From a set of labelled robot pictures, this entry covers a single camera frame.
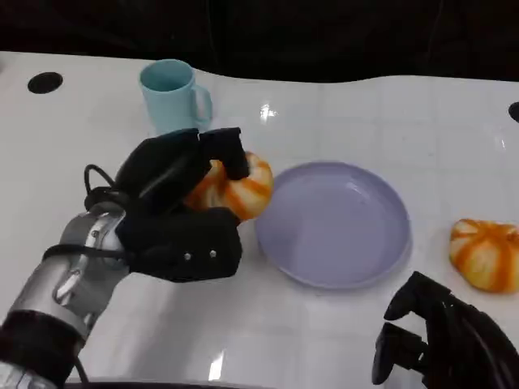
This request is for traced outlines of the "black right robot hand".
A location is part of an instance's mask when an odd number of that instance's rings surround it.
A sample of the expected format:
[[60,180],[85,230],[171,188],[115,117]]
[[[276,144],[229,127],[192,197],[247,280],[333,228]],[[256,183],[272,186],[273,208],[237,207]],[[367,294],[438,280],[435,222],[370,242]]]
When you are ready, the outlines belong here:
[[486,313],[416,271],[396,292],[375,342],[371,381],[398,365],[426,388],[516,388],[518,352]]

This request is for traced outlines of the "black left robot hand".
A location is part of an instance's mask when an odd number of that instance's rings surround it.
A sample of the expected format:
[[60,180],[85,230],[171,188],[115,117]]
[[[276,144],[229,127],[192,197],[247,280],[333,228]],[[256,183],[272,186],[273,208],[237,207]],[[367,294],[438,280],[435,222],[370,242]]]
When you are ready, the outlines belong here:
[[114,188],[152,214],[171,211],[201,183],[213,160],[223,164],[227,178],[249,175],[240,134],[238,127],[192,128],[145,139],[122,164]]

